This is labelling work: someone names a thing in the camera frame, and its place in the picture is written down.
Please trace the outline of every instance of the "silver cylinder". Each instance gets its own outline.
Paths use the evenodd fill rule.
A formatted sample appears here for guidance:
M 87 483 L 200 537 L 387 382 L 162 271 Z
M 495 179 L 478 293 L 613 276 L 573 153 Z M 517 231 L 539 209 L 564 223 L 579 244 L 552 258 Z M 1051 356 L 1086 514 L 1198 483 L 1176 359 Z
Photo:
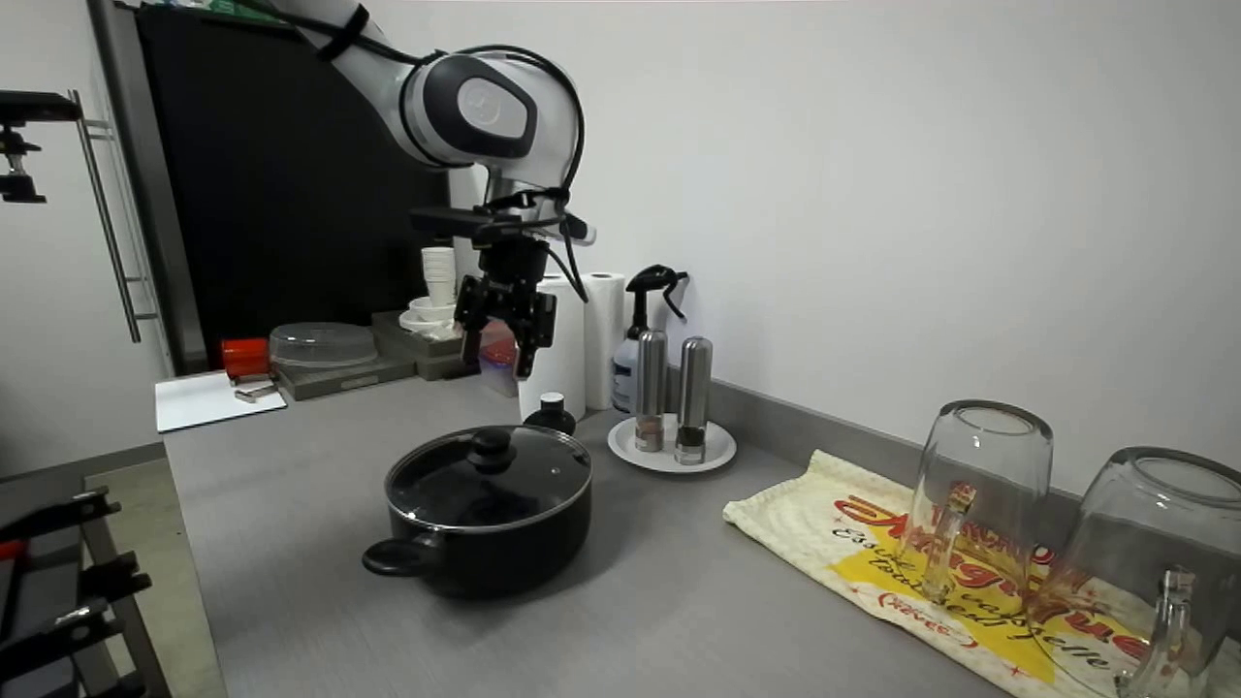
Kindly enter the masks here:
M 673 461 L 706 461 L 706 412 L 711 412 L 711 352 L 706 336 L 686 336 L 681 345 L 681 381 L 673 405 Z
M 664 381 L 667 341 L 664 333 L 644 333 L 633 359 L 633 420 L 639 451 L 664 451 Z

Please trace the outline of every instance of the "pot handle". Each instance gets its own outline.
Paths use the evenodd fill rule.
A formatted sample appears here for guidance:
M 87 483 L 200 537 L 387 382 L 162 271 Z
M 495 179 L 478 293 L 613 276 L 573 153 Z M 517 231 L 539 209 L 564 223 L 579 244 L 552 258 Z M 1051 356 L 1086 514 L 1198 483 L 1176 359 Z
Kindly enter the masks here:
M 362 566 L 380 576 L 420 576 L 438 563 L 438 537 L 434 535 L 411 535 L 411 537 L 380 537 L 362 555 Z

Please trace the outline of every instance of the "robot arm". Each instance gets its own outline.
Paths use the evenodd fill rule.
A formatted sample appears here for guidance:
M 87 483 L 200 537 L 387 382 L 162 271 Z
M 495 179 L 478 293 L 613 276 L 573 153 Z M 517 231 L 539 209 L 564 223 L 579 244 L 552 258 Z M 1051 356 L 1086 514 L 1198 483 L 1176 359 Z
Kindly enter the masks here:
M 472 235 L 481 246 L 486 276 L 459 290 L 467 359 L 478 365 L 481 326 L 503 317 L 520 341 L 517 370 L 529 374 L 536 348 L 555 336 L 555 299 L 539 293 L 548 239 L 564 235 L 569 263 L 569 244 L 588 239 L 588 230 L 567 209 L 586 140 L 573 80 L 524 47 L 407 56 L 385 43 L 365 8 L 344 0 L 273 3 L 253 8 L 295 23 L 385 117 L 411 160 L 487 169 L 487 193 L 472 211 L 416 218 Z

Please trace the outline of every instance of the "black pot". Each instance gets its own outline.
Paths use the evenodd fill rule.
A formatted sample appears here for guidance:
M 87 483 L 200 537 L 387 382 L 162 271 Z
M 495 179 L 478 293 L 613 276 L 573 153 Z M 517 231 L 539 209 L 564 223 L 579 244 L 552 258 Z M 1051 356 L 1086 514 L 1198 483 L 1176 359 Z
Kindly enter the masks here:
M 588 529 L 588 461 L 539 425 L 434 436 L 392 465 L 385 493 L 392 537 L 365 551 L 365 571 L 455 597 L 531 588 Z

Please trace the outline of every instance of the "white plate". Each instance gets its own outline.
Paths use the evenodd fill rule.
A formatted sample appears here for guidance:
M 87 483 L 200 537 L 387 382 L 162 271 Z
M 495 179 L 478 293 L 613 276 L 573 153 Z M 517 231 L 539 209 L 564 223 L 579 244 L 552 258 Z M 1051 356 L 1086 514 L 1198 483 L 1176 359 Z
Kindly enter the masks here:
M 672 451 L 673 451 L 673 413 L 664 413 L 664 454 L 649 454 L 636 445 L 636 423 L 626 420 L 608 429 L 608 451 L 628 461 L 628 465 L 639 465 L 639 470 L 650 470 L 650 473 L 711 473 L 711 470 L 720 470 L 733 461 L 736 454 L 736 440 L 725 425 L 717 423 L 706 423 L 706 461 L 697 465 L 686 465 L 686 461 L 673 461 Z

